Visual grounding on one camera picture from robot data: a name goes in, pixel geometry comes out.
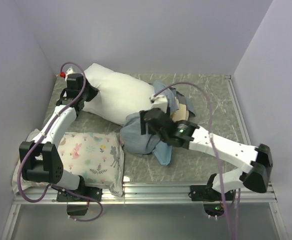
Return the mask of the white pillow insert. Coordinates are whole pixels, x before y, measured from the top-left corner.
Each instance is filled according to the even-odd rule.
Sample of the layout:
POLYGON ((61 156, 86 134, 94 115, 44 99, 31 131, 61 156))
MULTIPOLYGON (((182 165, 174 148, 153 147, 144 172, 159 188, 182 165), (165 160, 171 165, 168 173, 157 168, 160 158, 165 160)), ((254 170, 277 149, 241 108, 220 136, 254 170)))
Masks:
POLYGON ((83 111, 122 126, 127 116, 151 108, 149 99, 154 94, 151 84, 97 63, 89 66, 85 75, 99 93, 85 102, 83 111))

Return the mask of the blue beige striped pillowcase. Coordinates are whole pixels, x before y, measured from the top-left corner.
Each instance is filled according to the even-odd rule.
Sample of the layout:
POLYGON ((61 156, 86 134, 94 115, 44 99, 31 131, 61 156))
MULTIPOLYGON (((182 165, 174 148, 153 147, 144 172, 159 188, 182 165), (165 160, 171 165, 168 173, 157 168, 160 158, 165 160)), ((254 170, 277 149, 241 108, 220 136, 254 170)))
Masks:
MULTIPOLYGON (((170 117, 174 122, 187 121, 190 115, 195 115, 193 105, 188 97, 176 88, 170 87, 161 93, 167 97, 170 117)), ((142 118, 139 112, 126 117, 126 122, 120 130, 120 137, 125 149, 138 155, 154 154, 163 166, 170 164, 172 146, 162 141, 158 135, 159 128, 154 125, 144 124, 145 134, 142 134, 142 118)))

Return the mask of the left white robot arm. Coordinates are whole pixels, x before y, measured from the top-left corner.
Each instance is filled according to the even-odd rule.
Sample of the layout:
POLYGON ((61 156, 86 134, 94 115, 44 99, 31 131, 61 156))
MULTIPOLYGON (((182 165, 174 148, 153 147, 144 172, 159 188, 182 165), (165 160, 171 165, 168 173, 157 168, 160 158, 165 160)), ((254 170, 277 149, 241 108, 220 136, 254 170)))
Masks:
POLYGON ((81 201, 86 196, 83 177, 64 169, 58 146, 68 127, 84 108, 84 103, 95 98, 99 91, 80 73, 69 74, 66 83, 44 128, 31 141, 20 144, 17 186, 21 195, 24 194, 21 180, 26 180, 69 191, 69 196, 75 201, 81 201))

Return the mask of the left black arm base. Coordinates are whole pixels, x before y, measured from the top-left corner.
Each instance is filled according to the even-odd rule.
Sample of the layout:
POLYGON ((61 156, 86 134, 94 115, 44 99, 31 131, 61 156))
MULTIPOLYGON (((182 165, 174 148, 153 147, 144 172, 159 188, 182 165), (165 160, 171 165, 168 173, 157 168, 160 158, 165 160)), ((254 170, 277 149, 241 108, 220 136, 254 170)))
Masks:
POLYGON ((101 204, 102 189, 97 187, 86 187, 85 190, 76 192, 70 190, 58 190, 56 202, 66 203, 66 211, 70 218, 83 217, 88 213, 90 204, 97 203, 100 212, 93 218, 96 219, 103 213, 101 204))

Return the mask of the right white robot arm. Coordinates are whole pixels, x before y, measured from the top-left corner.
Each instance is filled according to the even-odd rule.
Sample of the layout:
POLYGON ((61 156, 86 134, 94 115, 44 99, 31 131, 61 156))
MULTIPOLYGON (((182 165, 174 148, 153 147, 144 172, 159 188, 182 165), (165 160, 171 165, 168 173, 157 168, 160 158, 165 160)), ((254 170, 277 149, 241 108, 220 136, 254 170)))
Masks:
POLYGON ((186 120, 174 122, 159 108, 140 112, 141 134, 158 136, 164 143, 187 150, 202 152, 228 162, 236 169, 214 173, 206 185, 192 185, 190 198, 193 201, 216 202, 222 197, 231 200, 236 189, 263 194, 267 192, 273 167, 270 148, 234 142, 186 120))

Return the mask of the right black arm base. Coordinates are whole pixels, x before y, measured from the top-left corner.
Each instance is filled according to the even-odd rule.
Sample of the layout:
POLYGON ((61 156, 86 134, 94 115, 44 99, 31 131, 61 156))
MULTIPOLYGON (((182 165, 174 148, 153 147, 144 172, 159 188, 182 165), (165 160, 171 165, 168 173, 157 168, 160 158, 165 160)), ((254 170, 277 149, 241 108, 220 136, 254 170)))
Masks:
POLYGON ((192 202, 203 202, 204 212, 209 218, 221 218, 225 214, 221 193, 205 185, 191 185, 188 196, 192 202))

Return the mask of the floral animal print pillow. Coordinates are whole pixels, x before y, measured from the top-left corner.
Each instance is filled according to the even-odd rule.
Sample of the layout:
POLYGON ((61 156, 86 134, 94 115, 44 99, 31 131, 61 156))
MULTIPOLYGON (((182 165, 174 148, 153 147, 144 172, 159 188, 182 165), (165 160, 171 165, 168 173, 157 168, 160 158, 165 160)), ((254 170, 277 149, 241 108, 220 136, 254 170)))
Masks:
POLYGON ((124 151, 116 132, 67 132, 58 146, 64 169, 85 183, 123 195, 124 151))

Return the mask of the aluminium rail frame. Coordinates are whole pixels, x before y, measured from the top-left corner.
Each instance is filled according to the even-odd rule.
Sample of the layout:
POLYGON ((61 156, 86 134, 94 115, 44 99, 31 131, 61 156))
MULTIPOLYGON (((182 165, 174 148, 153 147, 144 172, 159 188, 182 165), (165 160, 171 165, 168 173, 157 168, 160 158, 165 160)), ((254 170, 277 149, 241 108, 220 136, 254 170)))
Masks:
MULTIPOLYGON (((145 82, 160 80, 194 82, 204 88, 213 106, 213 127, 218 135, 248 143, 238 119, 229 75, 132 74, 145 82)), ((188 96, 195 108, 192 122, 207 129, 209 110, 200 92, 189 85, 178 90, 188 96)), ((101 117, 81 112, 68 132, 119 132, 120 127, 101 117)), ((51 190, 39 204, 26 203, 17 195, 13 220, 8 224, 12 240, 229 240, 225 217, 208 219, 201 202, 188 197, 189 187, 206 185, 218 172, 217 160, 200 152, 175 148, 170 165, 161 166, 153 155, 133 155, 125 150, 124 190, 122 198, 103 190, 103 215, 92 222, 75 222, 66 217, 66 205, 56 203, 51 190)), ((279 240, 273 215, 272 188, 257 194, 241 190, 238 240, 279 240)))

